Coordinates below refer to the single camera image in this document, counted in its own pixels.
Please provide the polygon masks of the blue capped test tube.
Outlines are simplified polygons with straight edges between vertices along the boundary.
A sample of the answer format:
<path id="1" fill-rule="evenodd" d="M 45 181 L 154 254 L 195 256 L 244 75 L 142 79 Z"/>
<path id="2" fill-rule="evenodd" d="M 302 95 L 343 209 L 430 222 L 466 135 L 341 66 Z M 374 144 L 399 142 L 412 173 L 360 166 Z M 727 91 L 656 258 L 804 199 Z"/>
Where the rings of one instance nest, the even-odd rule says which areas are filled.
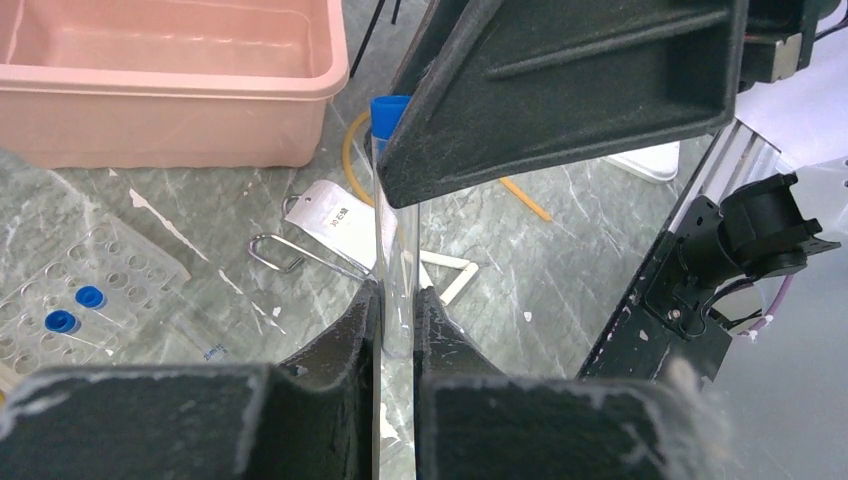
<path id="1" fill-rule="evenodd" d="M 377 276 L 382 294 L 382 348 L 393 360 L 412 356 L 415 295 L 419 291 L 419 208 L 393 208 L 387 199 L 378 161 L 410 101 L 385 95 L 371 100 L 371 152 L 377 233 Z"/>

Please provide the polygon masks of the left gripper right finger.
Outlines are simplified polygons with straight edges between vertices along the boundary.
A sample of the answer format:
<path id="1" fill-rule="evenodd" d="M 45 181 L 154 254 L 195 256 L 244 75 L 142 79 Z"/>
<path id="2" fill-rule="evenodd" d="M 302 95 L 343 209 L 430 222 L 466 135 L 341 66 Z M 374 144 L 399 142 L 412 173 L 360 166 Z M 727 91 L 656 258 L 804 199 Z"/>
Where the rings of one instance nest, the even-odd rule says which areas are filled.
<path id="1" fill-rule="evenodd" d="M 732 424 L 682 359 L 659 381 L 511 377 L 415 299 L 420 479 L 718 479 Z"/>

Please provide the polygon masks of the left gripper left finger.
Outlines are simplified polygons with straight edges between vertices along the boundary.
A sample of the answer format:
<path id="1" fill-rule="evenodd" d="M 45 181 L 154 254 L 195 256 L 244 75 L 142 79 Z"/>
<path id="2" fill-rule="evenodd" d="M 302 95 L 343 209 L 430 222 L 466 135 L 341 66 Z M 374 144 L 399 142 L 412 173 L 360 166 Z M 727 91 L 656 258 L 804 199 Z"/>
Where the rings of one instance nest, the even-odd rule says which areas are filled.
<path id="1" fill-rule="evenodd" d="M 378 286 L 278 364 L 57 367 L 1 412 L 5 479 L 374 479 Z"/>

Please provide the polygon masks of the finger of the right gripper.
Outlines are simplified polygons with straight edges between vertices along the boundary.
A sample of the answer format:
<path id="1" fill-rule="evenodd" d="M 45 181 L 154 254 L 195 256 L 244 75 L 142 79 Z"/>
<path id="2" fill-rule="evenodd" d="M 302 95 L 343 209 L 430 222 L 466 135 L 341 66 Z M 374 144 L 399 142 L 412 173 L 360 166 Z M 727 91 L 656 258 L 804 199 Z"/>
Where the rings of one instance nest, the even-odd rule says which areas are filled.
<path id="1" fill-rule="evenodd" d="M 434 1 L 391 89 L 390 205 L 710 133 L 733 117 L 744 1 Z"/>

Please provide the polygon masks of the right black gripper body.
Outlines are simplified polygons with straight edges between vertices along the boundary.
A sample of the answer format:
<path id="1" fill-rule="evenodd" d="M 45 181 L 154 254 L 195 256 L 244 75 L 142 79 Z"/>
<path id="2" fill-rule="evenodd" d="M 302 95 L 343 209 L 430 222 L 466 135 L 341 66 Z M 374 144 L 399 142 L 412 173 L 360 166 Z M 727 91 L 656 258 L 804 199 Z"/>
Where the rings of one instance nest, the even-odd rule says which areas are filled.
<path id="1" fill-rule="evenodd" d="M 838 0 L 751 0 L 739 85 L 786 80 L 807 68 L 816 41 L 847 27 Z"/>

